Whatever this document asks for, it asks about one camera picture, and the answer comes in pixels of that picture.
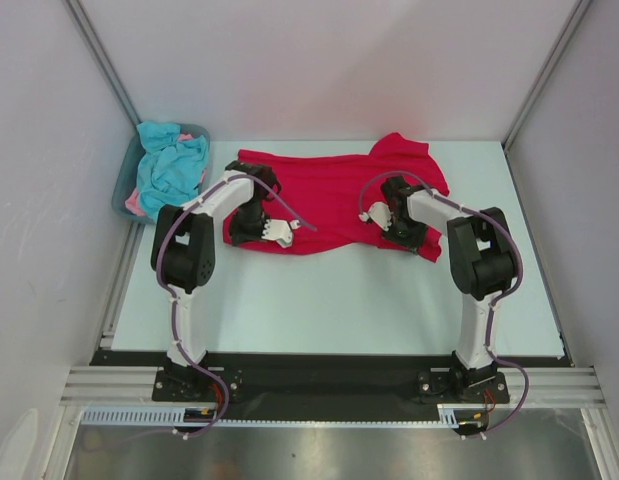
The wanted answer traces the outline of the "red t shirt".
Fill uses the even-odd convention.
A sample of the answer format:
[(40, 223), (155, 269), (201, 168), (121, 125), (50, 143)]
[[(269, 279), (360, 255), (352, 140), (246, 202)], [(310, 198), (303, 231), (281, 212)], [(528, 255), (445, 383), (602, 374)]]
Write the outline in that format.
[(390, 133), (367, 154), (292, 157), (241, 149), (238, 160), (272, 168), (281, 183), (281, 197), (315, 232), (300, 228), (293, 244), (249, 242), (247, 250), (270, 254), (310, 255), (362, 243), (381, 249), (399, 247), (381, 237), (381, 229), (359, 219), (358, 198), (367, 182), (388, 171), (408, 171), (443, 195), (450, 193), (444, 174), (429, 155), (429, 145)]

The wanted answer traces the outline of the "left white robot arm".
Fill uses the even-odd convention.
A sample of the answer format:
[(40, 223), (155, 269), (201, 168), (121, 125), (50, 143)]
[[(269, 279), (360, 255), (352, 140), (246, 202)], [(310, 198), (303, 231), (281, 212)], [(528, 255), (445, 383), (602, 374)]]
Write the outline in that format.
[(230, 163), (220, 180), (182, 206), (161, 208), (156, 224), (151, 266), (168, 295), (171, 310), (169, 360), (181, 368), (175, 387), (186, 398), (203, 397), (210, 376), (192, 364), (200, 363), (208, 348), (191, 317), (197, 288), (209, 282), (215, 268), (215, 232), (230, 218), (234, 246), (266, 242), (283, 248), (293, 243), (291, 225), (271, 218), (263, 203), (274, 199), (281, 185), (270, 167)]

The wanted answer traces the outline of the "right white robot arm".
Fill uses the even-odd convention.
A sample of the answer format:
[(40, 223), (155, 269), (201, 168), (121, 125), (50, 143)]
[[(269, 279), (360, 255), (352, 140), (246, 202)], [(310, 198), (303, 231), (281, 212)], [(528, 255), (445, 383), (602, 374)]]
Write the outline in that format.
[(473, 401), (486, 389), (479, 370), (495, 362), (496, 308), (521, 282), (520, 252), (498, 208), (475, 211), (398, 175), (381, 185), (384, 197), (370, 209), (389, 242), (415, 252), (433, 229), (447, 239), (452, 279), (463, 294), (460, 338), (454, 357), (462, 365), (450, 376), (452, 393)]

